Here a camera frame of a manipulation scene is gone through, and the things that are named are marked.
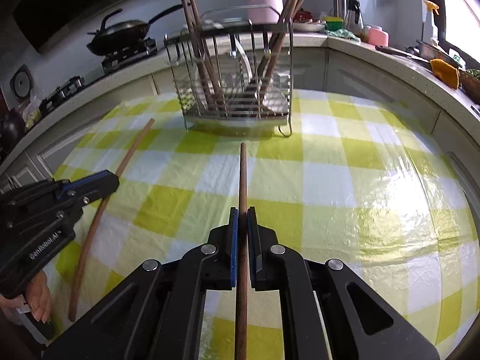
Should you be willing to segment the person's left hand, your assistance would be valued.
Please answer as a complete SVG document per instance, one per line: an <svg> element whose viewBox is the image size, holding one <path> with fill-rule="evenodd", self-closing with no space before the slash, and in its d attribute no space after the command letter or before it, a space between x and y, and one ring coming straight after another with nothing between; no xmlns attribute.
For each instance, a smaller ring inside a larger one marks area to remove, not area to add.
<svg viewBox="0 0 480 360"><path fill-rule="evenodd" d="M47 275L44 271L38 272L28 283L25 289L24 300L22 297L6 299L1 297L1 310L13 310L27 303L32 316L37 321L47 323L50 319L51 297L47 285Z"/></svg>

